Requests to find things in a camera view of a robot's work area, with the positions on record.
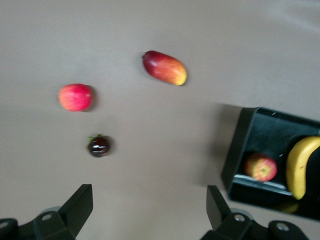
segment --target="red fruit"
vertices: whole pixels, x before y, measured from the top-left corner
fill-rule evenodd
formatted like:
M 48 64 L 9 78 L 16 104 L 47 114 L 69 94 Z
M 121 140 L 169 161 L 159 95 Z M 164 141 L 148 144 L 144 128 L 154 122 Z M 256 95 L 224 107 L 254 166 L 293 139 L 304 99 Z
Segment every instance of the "red fruit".
M 71 112 L 87 109 L 92 101 L 90 87 L 81 83 L 73 83 L 61 88 L 58 95 L 62 107 Z
M 185 66 L 172 56 L 157 51 L 147 51 L 142 62 L 145 70 L 156 79 L 178 86 L 187 80 Z
M 264 182 L 273 179 L 278 171 L 276 161 L 262 153 L 251 154 L 244 163 L 244 171 L 250 177 Z
M 87 146 L 89 153 L 95 158 L 101 158 L 107 155 L 110 150 L 110 141 L 99 134 L 95 137 L 90 137 L 89 145 Z

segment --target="banana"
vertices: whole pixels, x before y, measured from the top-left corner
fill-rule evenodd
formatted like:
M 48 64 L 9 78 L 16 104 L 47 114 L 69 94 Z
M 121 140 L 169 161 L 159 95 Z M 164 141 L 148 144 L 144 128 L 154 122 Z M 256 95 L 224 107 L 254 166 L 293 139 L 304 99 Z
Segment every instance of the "banana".
M 307 136 L 298 141 L 286 161 L 286 183 L 297 200 L 306 193 L 306 168 L 310 155 L 320 147 L 320 136 Z
M 273 209 L 287 213 L 287 214 L 293 214 L 295 213 L 299 208 L 299 203 L 296 200 L 284 202 L 278 206 L 275 206 Z

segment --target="beige table surface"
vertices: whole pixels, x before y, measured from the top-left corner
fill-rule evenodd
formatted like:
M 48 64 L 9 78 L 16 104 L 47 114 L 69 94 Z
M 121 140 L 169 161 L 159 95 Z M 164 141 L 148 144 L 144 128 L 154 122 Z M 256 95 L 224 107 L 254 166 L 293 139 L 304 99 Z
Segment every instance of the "beige table surface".
M 27 223 L 92 184 L 78 240 L 200 239 L 242 107 L 320 120 L 319 13 L 315 0 L 0 1 L 0 218 Z M 180 59 L 187 83 L 150 77 L 149 50 Z M 70 83 L 95 89 L 90 111 L 59 105 Z M 95 134 L 109 156 L 87 153 Z M 228 203 L 319 239 L 318 221 Z

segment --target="red apple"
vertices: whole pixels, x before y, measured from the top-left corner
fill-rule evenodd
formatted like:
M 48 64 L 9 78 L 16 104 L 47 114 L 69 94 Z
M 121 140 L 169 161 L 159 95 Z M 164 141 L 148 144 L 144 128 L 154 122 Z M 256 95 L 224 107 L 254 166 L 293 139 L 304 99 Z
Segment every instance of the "red apple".
M 58 95 L 62 107 L 71 112 L 87 109 L 92 101 L 92 91 L 89 86 L 73 83 L 61 88 Z
M 185 66 L 172 56 L 158 51 L 147 51 L 142 62 L 145 70 L 156 79 L 178 86 L 187 80 Z
M 277 174 L 276 161 L 262 153 L 253 153 L 244 162 L 244 171 L 250 177 L 261 181 L 269 181 Z

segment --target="black tray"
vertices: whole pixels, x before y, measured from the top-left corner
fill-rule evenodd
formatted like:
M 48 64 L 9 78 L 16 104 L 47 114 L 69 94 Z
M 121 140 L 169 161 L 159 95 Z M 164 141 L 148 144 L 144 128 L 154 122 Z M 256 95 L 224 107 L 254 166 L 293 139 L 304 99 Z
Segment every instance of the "black tray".
M 320 148 L 306 167 L 306 194 L 292 197 L 286 183 L 286 161 L 290 150 L 307 136 L 320 135 L 320 122 L 263 108 L 243 108 L 222 171 L 231 200 L 320 221 Z M 247 154 L 263 153 L 277 163 L 276 176 L 266 182 L 245 174 Z

